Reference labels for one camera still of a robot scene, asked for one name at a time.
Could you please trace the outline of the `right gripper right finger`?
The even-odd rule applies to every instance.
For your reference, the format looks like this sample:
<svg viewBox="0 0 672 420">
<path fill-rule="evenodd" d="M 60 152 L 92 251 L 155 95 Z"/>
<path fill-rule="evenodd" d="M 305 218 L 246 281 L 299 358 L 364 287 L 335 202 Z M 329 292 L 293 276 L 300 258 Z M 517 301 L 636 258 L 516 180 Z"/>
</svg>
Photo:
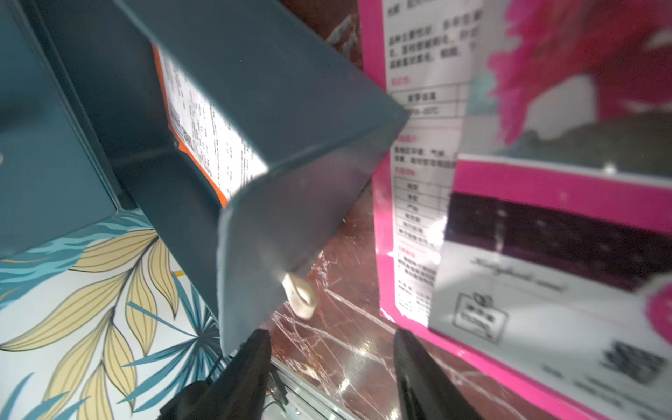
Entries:
<svg viewBox="0 0 672 420">
<path fill-rule="evenodd" d="M 399 328 L 394 338 L 403 419 L 479 419 L 481 416 L 432 359 L 417 336 Z"/>
</svg>

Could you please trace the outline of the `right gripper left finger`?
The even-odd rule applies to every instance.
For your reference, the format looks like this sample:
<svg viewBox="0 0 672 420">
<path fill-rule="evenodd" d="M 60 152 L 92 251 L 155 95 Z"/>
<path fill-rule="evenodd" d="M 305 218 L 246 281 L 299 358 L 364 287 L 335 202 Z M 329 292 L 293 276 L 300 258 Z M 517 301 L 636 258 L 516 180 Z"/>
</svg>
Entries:
<svg viewBox="0 0 672 420">
<path fill-rule="evenodd" d="M 160 419 L 260 419 L 271 370 L 271 336 L 257 329 L 220 376 L 196 381 L 159 411 Z"/>
</svg>

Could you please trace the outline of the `pink flower seed bag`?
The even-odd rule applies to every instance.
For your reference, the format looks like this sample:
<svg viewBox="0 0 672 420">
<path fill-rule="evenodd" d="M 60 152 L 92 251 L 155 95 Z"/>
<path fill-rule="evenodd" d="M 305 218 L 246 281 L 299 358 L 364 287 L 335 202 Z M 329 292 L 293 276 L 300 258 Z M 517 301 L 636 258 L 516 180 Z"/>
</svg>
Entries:
<svg viewBox="0 0 672 420">
<path fill-rule="evenodd" d="M 671 416 L 671 4 L 489 1 L 428 327 L 609 419 Z"/>
</svg>

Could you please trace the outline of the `orange seed bag label side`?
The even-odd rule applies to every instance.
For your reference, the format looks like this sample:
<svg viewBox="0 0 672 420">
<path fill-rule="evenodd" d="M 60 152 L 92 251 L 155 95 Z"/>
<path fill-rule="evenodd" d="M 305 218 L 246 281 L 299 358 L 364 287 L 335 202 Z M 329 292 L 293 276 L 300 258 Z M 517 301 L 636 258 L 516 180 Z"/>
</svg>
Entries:
<svg viewBox="0 0 672 420">
<path fill-rule="evenodd" d="M 178 149 L 204 175 L 220 204 L 227 206 L 241 188 L 269 167 L 180 67 L 160 48 L 152 49 Z"/>
</svg>

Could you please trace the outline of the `teal bottom drawer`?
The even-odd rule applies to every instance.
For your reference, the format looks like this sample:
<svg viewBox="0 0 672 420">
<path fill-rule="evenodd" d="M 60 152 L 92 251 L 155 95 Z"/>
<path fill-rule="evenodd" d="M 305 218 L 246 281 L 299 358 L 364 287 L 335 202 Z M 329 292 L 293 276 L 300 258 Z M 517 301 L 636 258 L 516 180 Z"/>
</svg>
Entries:
<svg viewBox="0 0 672 420">
<path fill-rule="evenodd" d="M 285 302 L 407 112 L 278 1 L 31 1 L 125 204 L 216 315 L 224 354 Z M 164 53 L 265 164 L 220 204 L 168 124 Z"/>
</svg>

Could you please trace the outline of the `teal drawer cabinet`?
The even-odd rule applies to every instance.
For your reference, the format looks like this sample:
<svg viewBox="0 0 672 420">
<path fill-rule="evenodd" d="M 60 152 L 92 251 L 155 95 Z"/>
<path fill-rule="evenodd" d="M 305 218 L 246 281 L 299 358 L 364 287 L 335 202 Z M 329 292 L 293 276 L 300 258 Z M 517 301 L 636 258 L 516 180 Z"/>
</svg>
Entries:
<svg viewBox="0 0 672 420">
<path fill-rule="evenodd" d="M 33 1 L 1 3 L 1 256 L 120 208 L 120 187 Z"/>
</svg>

